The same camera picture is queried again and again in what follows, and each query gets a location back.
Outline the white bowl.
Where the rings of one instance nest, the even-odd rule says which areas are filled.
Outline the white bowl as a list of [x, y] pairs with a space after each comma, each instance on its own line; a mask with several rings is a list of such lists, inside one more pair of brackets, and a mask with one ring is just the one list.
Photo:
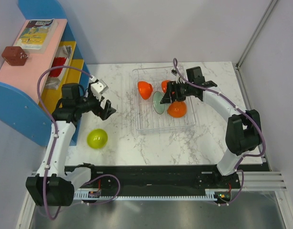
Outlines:
[[167, 113], [174, 118], [181, 118], [187, 113], [187, 105], [185, 102], [174, 102], [168, 109]]

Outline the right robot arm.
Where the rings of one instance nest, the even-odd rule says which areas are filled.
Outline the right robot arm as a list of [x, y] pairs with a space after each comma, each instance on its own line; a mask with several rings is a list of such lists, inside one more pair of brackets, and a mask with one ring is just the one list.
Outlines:
[[229, 183], [233, 174], [249, 152], [263, 143], [260, 115], [256, 110], [243, 111], [223, 93], [217, 84], [206, 81], [199, 66], [186, 70], [183, 77], [177, 67], [172, 70], [182, 81], [170, 81], [158, 101], [159, 104], [176, 104], [194, 96], [213, 108], [227, 123], [225, 142], [227, 149], [216, 165], [218, 172], [212, 175], [212, 182], [222, 188]]

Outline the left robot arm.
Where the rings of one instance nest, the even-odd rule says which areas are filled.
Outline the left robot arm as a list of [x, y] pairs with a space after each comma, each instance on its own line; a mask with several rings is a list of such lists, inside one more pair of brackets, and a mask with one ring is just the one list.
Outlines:
[[87, 96], [82, 95], [83, 87], [78, 83], [62, 86], [62, 97], [52, 113], [54, 121], [43, 162], [35, 176], [26, 180], [26, 188], [37, 206], [70, 206], [77, 189], [98, 184], [98, 175], [91, 171], [90, 164], [78, 165], [66, 174], [65, 162], [83, 113], [93, 112], [106, 120], [116, 112], [109, 100], [101, 106], [107, 89], [102, 80], [89, 84]]

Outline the lime green bowl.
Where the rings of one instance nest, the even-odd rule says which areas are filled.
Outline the lime green bowl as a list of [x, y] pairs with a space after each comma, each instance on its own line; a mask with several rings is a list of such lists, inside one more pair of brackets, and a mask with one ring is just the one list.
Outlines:
[[94, 129], [87, 136], [87, 144], [93, 149], [105, 147], [108, 141], [108, 134], [103, 129]]

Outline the orange bowl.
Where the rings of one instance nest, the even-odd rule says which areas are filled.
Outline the orange bowl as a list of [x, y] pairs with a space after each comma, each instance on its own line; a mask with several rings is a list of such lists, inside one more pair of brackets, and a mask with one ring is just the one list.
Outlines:
[[147, 100], [150, 98], [152, 92], [153, 92], [153, 87], [150, 83], [146, 81], [138, 81], [137, 83], [138, 91], [142, 99]]
[[162, 91], [163, 91], [164, 93], [166, 93], [166, 91], [167, 91], [167, 85], [168, 85], [168, 82], [170, 82], [170, 80], [164, 80], [164, 81], [162, 81], [162, 83], [161, 83], [161, 88], [162, 88]]

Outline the clear wire dish rack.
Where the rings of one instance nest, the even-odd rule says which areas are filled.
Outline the clear wire dish rack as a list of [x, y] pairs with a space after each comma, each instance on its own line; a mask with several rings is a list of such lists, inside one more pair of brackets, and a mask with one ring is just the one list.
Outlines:
[[138, 90], [138, 82], [145, 81], [152, 85], [153, 92], [162, 92], [161, 83], [164, 80], [181, 81], [178, 75], [172, 73], [173, 67], [140, 68], [132, 71], [135, 91], [136, 129], [140, 134], [183, 131], [196, 124], [191, 98], [184, 101], [187, 113], [183, 117], [174, 118], [167, 111], [158, 114], [152, 103], [152, 96], [144, 100]]

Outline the pale green bowl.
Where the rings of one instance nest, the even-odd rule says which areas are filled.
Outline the pale green bowl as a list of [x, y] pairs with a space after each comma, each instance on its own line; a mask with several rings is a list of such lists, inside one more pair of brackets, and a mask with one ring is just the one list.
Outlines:
[[163, 92], [156, 91], [152, 96], [152, 105], [155, 112], [159, 115], [162, 115], [168, 109], [168, 104], [161, 104], [161, 100], [164, 96]]

